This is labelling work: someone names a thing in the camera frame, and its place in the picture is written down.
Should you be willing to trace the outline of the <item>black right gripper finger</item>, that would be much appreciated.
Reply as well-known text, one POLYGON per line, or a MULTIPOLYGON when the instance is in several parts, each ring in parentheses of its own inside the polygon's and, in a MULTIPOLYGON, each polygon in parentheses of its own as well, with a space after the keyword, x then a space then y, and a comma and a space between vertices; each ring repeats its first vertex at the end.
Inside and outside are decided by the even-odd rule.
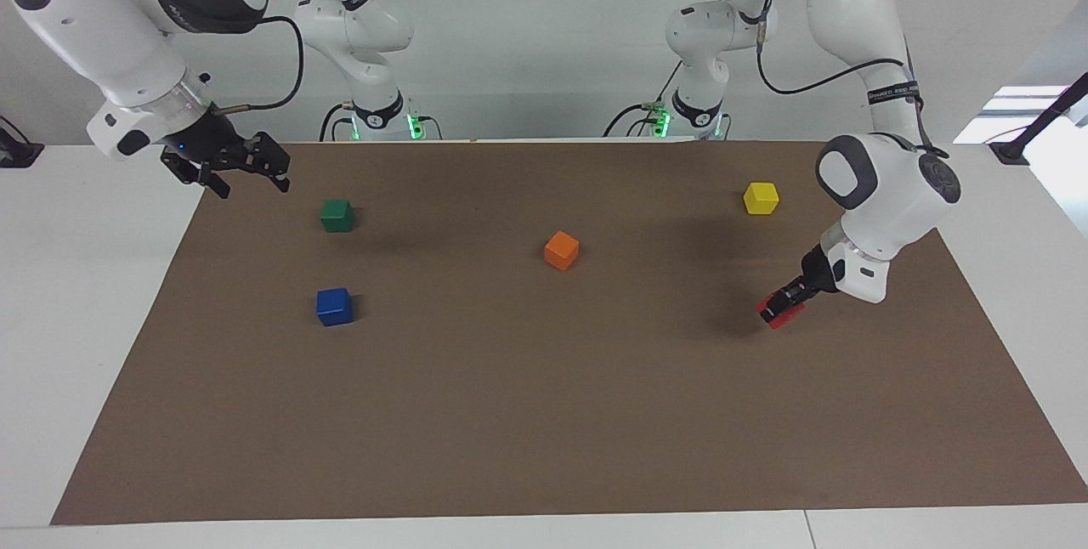
POLYGON ((209 162, 205 161, 195 165, 191 161, 176 154, 173 150, 164 150, 161 153, 161 161, 166 170, 182 184, 199 184, 218 197, 228 198, 230 186, 211 169, 209 162))
POLYGON ((247 141, 247 169, 271 180, 282 194, 289 190, 289 161, 287 151, 267 133, 256 133, 247 141))

